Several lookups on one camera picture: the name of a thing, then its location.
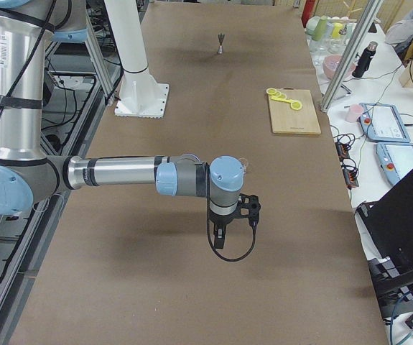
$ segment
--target blue joint cap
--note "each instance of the blue joint cap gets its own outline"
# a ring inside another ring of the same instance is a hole
[[[162,163],[155,178],[157,192],[163,196],[175,196],[177,192],[177,171],[174,163]]]
[[[218,157],[211,163],[209,170],[211,180],[221,190],[236,192],[243,187],[243,166],[236,158]]]
[[[0,214],[12,215],[32,207],[31,188],[13,170],[0,166]]]
[[[82,43],[86,41],[87,37],[87,29],[75,31],[56,31],[51,40],[54,42],[64,43]]]
[[[13,9],[14,7],[22,6],[31,0],[0,0],[1,9]]]

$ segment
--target wooden cutting board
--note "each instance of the wooden cutting board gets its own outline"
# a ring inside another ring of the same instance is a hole
[[[321,134],[310,90],[277,90],[285,93],[287,98],[301,101],[302,109],[292,110],[289,103],[273,101],[268,96],[272,131],[277,134]]]

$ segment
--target black water bottle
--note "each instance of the black water bottle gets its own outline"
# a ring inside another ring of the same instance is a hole
[[[361,78],[364,72],[366,72],[369,69],[371,60],[373,56],[376,54],[377,45],[378,43],[374,41],[369,43],[367,48],[363,51],[363,54],[361,54],[361,57],[359,58],[359,61],[358,61],[358,65],[356,66],[353,73],[351,73],[353,77]]]

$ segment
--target label sticker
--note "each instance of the label sticker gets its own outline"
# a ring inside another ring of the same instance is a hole
[[[9,41],[4,34],[0,34],[0,68],[8,67]]]

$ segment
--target green bottle cap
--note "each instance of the green bottle cap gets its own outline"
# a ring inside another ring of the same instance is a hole
[[[328,18],[322,16],[318,22],[318,25],[315,28],[315,31],[312,34],[313,41],[319,41],[322,39],[322,36],[326,32],[326,24],[328,23]]]

